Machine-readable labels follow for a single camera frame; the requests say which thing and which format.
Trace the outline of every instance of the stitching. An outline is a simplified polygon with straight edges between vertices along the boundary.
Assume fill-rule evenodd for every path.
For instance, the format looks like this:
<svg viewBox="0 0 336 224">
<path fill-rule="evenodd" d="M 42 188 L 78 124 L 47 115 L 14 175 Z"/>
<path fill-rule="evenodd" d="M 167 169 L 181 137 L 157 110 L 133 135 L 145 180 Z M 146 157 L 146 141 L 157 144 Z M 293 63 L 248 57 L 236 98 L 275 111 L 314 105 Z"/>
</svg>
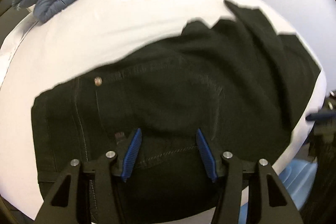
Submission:
<svg viewBox="0 0 336 224">
<path fill-rule="evenodd" d="M 100 109 L 99 109 L 99 103 L 98 103 L 98 95 L 97 95 L 97 90 L 95 90 L 95 97 L 96 97 L 96 105 L 97 105 L 97 110 L 98 110 L 98 116 L 99 116 L 99 122 L 101 125 L 101 128 L 103 129 L 107 139 L 109 139 L 109 136 L 107 135 L 107 130 L 105 129 L 103 122 L 101 120 L 101 116 L 100 116 Z"/>
<path fill-rule="evenodd" d="M 193 67 L 185 60 L 183 57 L 179 56 L 178 58 L 172 58 L 168 57 L 164 60 L 154 60 L 146 63 L 137 64 L 135 66 L 128 67 L 126 69 L 119 70 L 115 73 L 107 75 L 104 80 L 107 82 L 115 82 L 120 81 L 122 79 L 126 79 L 129 77 L 141 75 L 144 73 L 154 72 L 162 69 L 168 69 L 168 68 L 177 68 L 182 67 L 182 65 L 186 65 L 187 68 L 190 68 L 189 72 L 192 72 L 196 79 L 201 83 L 206 85 L 209 88 L 213 88 L 215 90 L 215 94 L 217 97 L 215 98 L 216 106 L 215 106 L 215 114 L 214 114 L 214 122 L 211 123 L 211 140 L 213 141 L 216 138 L 217 130 L 218 130 L 218 117 L 219 117 L 219 104 L 220 101 L 224 98 L 223 94 L 223 87 L 217 85 L 215 81 L 211 79 L 211 77 L 207 74 L 199 74 L 196 72 L 193 72 Z"/>
<path fill-rule="evenodd" d="M 95 204 L 95 207 L 96 207 L 96 210 L 98 211 L 98 208 L 97 208 L 97 202 L 96 202 L 96 195 L 95 195 L 95 190 L 93 189 L 93 183 L 92 181 L 90 180 L 90 188 L 92 189 L 92 194 L 93 194 L 93 201 L 94 201 L 94 204 Z M 90 211 L 90 214 L 91 214 L 91 217 L 92 217 L 92 220 L 95 222 L 95 223 L 98 223 L 98 221 L 96 220 L 96 218 L 93 216 L 92 212 Z"/>
<path fill-rule="evenodd" d="M 79 125 L 81 127 L 82 138 L 83 138 L 83 141 L 84 141 L 85 158 L 86 158 L 86 161 L 88 161 L 89 159 L 87 157 L 87 148 L 86 148 L 86 141 L 85 141 L 85 136 L 84 136 L 84 130 L 83 130 L 81 118 L 79 116 L 78 108 L 77 108 L 77 96 L 78 96 L 79 84 L 80 84 L 80 79 L 77 78 L 77 84 L 76 84 L 76 87 L 75 87 L 75 96 L 74 96 L 74 99 L 75 99 L 75 109 L 76 109 L 76 114 L 77 114 L 77 118 L 78 118 L 78 121 L 79 121 Z"/>
<path fill-rule="evenodd" d="M 156 155 L 156 156 L 150 157 L 146 160 L 142 160 L 142 161 L 138 162 L 135 169 L 140 168 L 142 164 L 144 164 L 146 162 L 149 162 L 150 160 L 155 160 L 155 159 L 158 159 L 158 158 L 161 158 L 161 157 L 164 157 L 164 156 L 170 156 L 172 154 L 176 154 L 176 153 L 180 153 L 180 152 L 190 151 L 190 150 L 193 150 L 195 148 L 197 148 L 197 145 L 192 145 L 192 146 L 189 146 L 189 147 L 180 148 L 180 149 L 176 149 L 176 150 L 161 153 L 159 155 Z"/>
<path fill-rule="evenodd" d="M 77 125 L 76 125 L 76 121 L 75 121 L 75 117 L 72 115 L 72 121 L 73 121 L 73 124 L 75 125 L 75 128 L 77 129 Z M 80 143 L 80 136 L 79 136 L 80 134 L 78 133 L 78 131 L 77 131 L 77 142 L 78 142 L 78 149 L 79 149 L 79 152 L 81 153 L 81 143 Z"/>
<path fill-rule="evenodd" d="M 79 116 L 78 107 L 77 107 L 77 96 L 78 96 L 79 85 L 80 85 L 80 78 L 77 78 L 77 85 L 75 87 L 75 96 L 74 96 L 74 99 L 75 99 L 75 109 L 76 109 L 76 114 L 77 114 L 77 118 L 78 118 L 78 121 L 79 121 L 79 125 L 81 127 L 82 137 L 83 137 L 83 141 L 84 141 L 84 149 L 85 149 L 86 161 L 89 161 L 88 156 L 87 156 L 87 147 L 86 147 L 84 130 L 83 130 L 81 118 Z M 95 197 L 95 190 L 93 189 L 92 182 L 90 182 L 90 186 L 92 186 L 94 206 L 95 206 L 96 210 L 98 210 L 97 203 L 96 203 L 96 197 Z"/>
<path fill-rule="evenodd" d="M 50 131 L 49 131 L 49 126 L 48 126 L 48 121 L 46 118 L 44 118 L 45 120 L 45 124 L 47 126 L 47 132 L 48 132 L 48 137 L 49 137 L 49 144 L 51 145 L 51 138 L 50 138 Z M 53 161 L 54 161 L 54 168 L 56 170 L 56 172 L 58 172 L 58 169 L 57 169 L 57 165 L 56 165 L 56 157 L 55 157 L 55 151 L 53 148 L 51 148 L 52 150 L 52 156 L 53 156 Z"/>
</svg>

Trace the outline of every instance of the metal bolt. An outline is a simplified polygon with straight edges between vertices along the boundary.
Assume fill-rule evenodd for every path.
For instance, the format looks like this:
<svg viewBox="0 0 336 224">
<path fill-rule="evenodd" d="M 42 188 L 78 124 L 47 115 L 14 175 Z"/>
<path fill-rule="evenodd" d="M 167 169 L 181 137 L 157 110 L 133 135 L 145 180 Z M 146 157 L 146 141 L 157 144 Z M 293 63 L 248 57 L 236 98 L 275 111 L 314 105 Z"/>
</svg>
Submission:
<svg viewBox="0 0 336 224">
<path fill-rule="evenodd" d="M 232 156 L 233 156 L 233 154 L 229 151 L 226 151 L 226 152 L 223 153 L 224 158 L 230 159 L 230 158 L 232 158 Z"/>
<path fill-rule="evenodd" d="M 109 151 L 106 152 L 106 157 L 108 157 L 109 159 L 114 158 L 116 156 L 116 153 L 114 151 Z"/>
<path fill-rule="evenodd" d="M 96 78 L 94 79 L 94 84 L 95 84 L 96 86 L 101 86 L 102 83 L 103 83 L 103 80 L 102 80 L 101 77 L 96 77 Z"/>
<path fill-rule="evenodd" d="M 70 161 L 70 164 L 72 166 L 77 166 L 79 164 L 79 160 L 78 159 L 74 159 L 74 160 Z"/>
<path fill-rule="evenodd" d="M 268 164 L 268 161 L 265 160 L 265 159 L 260 159 L 259 160 L 259 163 L 262 165 L 262 166 L 266 166 Z"/>
</svg>

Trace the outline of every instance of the screw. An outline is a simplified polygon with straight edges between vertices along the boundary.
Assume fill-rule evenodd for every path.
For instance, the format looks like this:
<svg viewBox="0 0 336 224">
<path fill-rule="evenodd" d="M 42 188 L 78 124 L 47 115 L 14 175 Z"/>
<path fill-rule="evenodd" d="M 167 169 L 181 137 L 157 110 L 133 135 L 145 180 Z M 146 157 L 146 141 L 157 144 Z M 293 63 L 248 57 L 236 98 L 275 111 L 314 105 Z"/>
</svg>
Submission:
<svg viewBox="0 0 336 224">
<path fill-rule="evenodd" d="M 116 153 L 114 151 L 109 151 L 106 152 L 106 157 L 108 157 L 109 159 L 114 158 L 116 156 Z"/>
<path fill-rule="evenodd" d="M 78 159 L 74 159 L 74 160 L 70 161 L 70 164 L 72 166 L 77 166 L 79 164 L 79 160 Z"/>
<path fill-rule="evenodd" d="M 259 163 L 262 165 L 262 166 L 266 166 L 268 164 L 268 161 L 265 160 L 265 159 L 260 159 L 259 160 Z"/>
<path fill-rule="evenodd" d="M 223 153 L 223 157 L 226 158 L 226 159 L 230 159 L 232 158 L 233 154 L 229 151 L 226 151 Z"/>
</svg>

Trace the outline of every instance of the bed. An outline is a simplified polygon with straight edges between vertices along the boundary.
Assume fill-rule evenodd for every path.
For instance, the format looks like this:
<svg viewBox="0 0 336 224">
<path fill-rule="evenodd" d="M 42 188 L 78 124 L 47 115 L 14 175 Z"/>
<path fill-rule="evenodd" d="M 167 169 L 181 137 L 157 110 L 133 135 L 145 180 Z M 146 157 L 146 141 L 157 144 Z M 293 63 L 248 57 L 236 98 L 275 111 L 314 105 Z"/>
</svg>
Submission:
<svg viewBox="0 0 336 224">
<path fill-rule="evenodd" d="M 233 0 L 260 7 L 276 32 L 295 33 L 261 0 Z M 41 92 L 97 66 L 116 62 L 157 39 L 179 34 L 190 19 L 212 26 L 234 18 L 223 0 L 77 0 L 45 24 L 29 14 L 6 37 L 0 50 L 0 193 L 31 218 L 43 200 L 37 183 L 31 107 Z M 319 61 L 303 37 L 307 51 Z M 310 101 L 287 149 L 273 165 L 279 174 L 298 152 L 313 124 L 305 116 L 323 104 L 326 78 L 321 68 Z M 248 199 L 243 190 L 241 204 Z M 210 221 L 213 210 L 183 220 Z"/>
</svg>

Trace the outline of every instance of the black fabric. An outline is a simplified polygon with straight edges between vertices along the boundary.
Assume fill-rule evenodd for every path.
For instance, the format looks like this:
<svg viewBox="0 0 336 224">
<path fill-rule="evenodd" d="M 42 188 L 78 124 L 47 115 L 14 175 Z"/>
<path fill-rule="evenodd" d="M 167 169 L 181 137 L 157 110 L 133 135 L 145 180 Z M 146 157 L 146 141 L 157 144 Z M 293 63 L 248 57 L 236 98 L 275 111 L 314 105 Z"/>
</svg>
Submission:
<svg viewBox="0 0 336 224">
<path fill-rule="evenodd" d="M 138 127 L 138 159 L 131 178 L 118 185 L 128 223 L 176 220 L 216 205 L 217 185 L 196 147 L 198 128 L 242 160 L 276 161 L 320 69 L 296 36 L 276 35 L 260 10 L 226 5 L 236 21 L 222 19 L 211 29 L 190 22 L 180 36 L 35 99 L 31 120 L 43 196 L 51 184 L 46 172 L 60 172 L 74 158 L 97 159 L 115 148 L 121 132 L 128 136 Z M 96 218 L 94 185 L 91 197 Z"/>
</svg>

